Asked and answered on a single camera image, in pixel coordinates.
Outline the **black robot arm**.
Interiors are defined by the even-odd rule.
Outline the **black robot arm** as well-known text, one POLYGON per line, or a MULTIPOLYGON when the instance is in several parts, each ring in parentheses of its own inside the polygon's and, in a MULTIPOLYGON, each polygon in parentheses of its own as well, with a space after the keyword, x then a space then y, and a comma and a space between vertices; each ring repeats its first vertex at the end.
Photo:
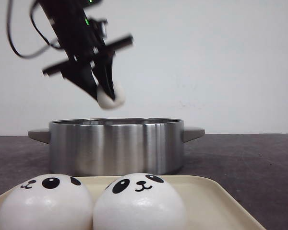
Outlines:
POLYGON ((97 99, 97 88, 116 99, 112 80, 112 63, 116 50, 132 45, 132 35, 106 44, 107 20, 88 18, 84 9, 98 0, 40 0, 59 42, 67 54, 66 61, 43 69, 43 74, 62 76, 97 99))

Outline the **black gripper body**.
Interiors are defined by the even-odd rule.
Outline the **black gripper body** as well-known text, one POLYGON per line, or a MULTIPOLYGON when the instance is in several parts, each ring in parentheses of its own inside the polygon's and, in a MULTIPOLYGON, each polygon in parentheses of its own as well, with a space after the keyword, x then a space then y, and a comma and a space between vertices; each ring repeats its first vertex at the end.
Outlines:
POLYGON ((45 75, 62 73, 69 68, 83 68, 94 63, 94 60, 99 56, 106 53, 115 54, 116 50, 130 46, 133 43, 133 37, 126 35, 106 44, 104 39, 94 36, 89 26, 89 18, 84 14, 47 14, 47 19, 68 59, 43 69, 45 75))

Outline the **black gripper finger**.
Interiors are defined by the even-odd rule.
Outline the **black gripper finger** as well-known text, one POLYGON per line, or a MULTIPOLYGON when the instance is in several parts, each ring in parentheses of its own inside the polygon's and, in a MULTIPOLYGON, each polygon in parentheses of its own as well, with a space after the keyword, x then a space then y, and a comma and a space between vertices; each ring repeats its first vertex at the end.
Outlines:
POLYGON ((97 101, 97 84, 93 78, 90 65, 86 65, 80 69, 66 69, 62 72, 62 76, 81 88, 97 101))
POLYGON ((112 80, 112 62, 114 53, 106 53, 94 60, 93 74, 99 85, 112 100, 115 100, 114 86, 112 80))

